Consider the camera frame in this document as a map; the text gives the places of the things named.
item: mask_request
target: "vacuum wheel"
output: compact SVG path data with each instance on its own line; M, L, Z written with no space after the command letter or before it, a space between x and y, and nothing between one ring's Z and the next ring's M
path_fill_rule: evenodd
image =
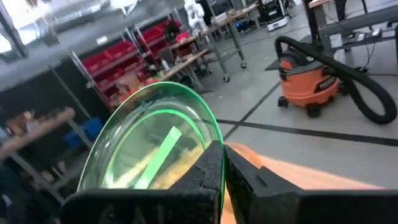
M286 100L285 97L281 96L278 99L278 107L284 107L287 108L289 105L289 102Z
M341 93L343 96L346 96L349 94L349 92L347 90L347 86L343 82L340 82L338 84L338 92Z
M308 106L307 115L310 118L317 118L321 115L321 108L318 105Z
M248 64L246 62L241 63L241 68L245 69L248 67Z

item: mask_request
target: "caster wheel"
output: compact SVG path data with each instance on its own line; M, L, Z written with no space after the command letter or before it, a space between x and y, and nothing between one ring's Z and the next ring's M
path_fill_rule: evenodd
M278 107L287 108L288 105L289 105L289 102L283 96L279 97L279 99L278 99Z
M247 65L246 62L242 62L242 63L241 63L241 68L245 69L245 68L247 68L247 67L248 67L248 65Z
M321 108L317 105L307 107L307 115L310 118L317 118L321 115Z
M338 92L341 93L343 96L348 95L348 90L344 83L341 82L338 84Z
M227 76L227 75L225 75L225 76L223 77L223 80L224 80L225 83L229 83L229 81L231 81L231 79L230 79L229 76Z

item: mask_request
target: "white robot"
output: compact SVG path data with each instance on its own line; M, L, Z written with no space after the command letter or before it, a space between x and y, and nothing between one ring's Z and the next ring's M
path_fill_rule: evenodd
M184 8L188 14L189 26L192 28L192 34L198 35L200 32L206 31L207 26L203 20L205 12L201 4L195 0L185 0Z

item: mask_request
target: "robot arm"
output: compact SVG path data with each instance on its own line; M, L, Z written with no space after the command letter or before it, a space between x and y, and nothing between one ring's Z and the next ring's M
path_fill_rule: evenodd
M195 12L198 15L198 17L200 17L200 18L203 18L203 16L205 16L205 12L200 3L195 4Z

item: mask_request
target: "black vacuum hose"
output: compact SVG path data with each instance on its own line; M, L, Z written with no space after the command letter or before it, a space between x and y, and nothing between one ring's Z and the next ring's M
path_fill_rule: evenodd
M289 46L303 52L305 55L314 58L314 60L317 60L324 65L332 68L335 71L333 75L339 78L346 85L347 90L350 93L356 106L369 120L375 122L376 124L388 124L396 119L396 103L394 102L390 94L388 94L388 92L374 80L356 71L355 69L334 60L331 57L323 55L322 53L303 43L291 39L290 37L280 36L275 40L275 49L278 58L280 58L282 53L281 43L288 44ZM380 100L381 104L384 107L384 115L377 114L365 103L353 80L364 85L368 90L370 90L377 96L377 98Z

